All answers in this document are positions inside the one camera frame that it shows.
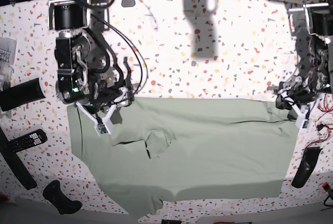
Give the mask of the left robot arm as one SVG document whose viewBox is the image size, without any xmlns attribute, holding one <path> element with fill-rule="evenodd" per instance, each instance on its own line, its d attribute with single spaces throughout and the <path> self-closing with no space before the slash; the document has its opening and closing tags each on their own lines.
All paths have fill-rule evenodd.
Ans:
<svg viewBox="0 0 333 224">
<path fill-rule="evenodd" d="M 276 107 L 290 110 L 305 106 L 317 94 L 332 94 L 332 0 L 302 0 L 311 64 L 310 75 L 281 82 L 276 90 Z"/>
</svg>

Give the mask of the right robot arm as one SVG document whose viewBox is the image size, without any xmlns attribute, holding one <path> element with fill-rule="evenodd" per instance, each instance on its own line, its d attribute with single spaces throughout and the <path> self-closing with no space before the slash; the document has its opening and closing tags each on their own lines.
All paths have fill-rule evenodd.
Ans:
<svg viewBox="0 0 333 224">
<path fill-rule="evenodd" d="M 90 18 L 115 0 L 49 0 L 48 28 L 56 31 L 57 97 L 64 104 L 83 104 L 90 113 L 110 106 L 129 106 L 138 89 L 124 73 L 113 49 L 89 27 Z"/>
</svg>

